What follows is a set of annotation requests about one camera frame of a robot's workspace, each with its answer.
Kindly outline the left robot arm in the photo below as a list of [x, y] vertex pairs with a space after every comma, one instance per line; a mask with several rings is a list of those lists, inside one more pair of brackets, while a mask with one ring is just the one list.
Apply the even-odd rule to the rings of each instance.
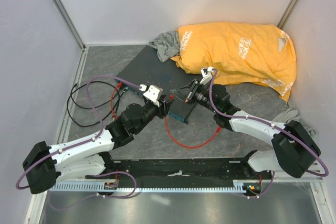
[[156, 116], [165, 118], [173, 101], [173, 96], [167, 100], [162, 96], [158, 104], [150, 100], [143, 106], [133, 103], [97, 133], [66, 144], [48, 146], [44, 141], [35, 144], [23, 162], [27, 188], [32, 194], [45, 192], [56, 184], [62, 175], [60, 168], [66, 164], [127, 145]]

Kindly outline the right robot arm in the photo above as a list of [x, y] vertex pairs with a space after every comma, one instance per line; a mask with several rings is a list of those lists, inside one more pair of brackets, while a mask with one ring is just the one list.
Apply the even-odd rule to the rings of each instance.
[[273, 122], [252, 116], [231, 104], [224, 85], [214, 84], [208, 88], [193, 80], [171, 90], [171, 94], [186, 104], [196, 103], [213, 111], [213, 119], [219, 127], [250, 135], [271, 146], [271, 150], [254, 150], [245, 156], [240, 166], [245, 178], [254, 178], [267, 170], [282, 170], [291, 177], [301, 178], [321, 154], [301, 123]]

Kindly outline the dark grey network switch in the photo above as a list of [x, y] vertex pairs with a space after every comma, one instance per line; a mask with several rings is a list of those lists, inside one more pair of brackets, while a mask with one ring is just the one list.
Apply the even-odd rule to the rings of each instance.
[[145, 46], [117, 77], [134, 84], [153, 84], [168, 95], [171, 90], [186, 86], [194, 79], [201, 80], [202, 75], [188, 74], [170, 59], [160, 62], [157, 50]]

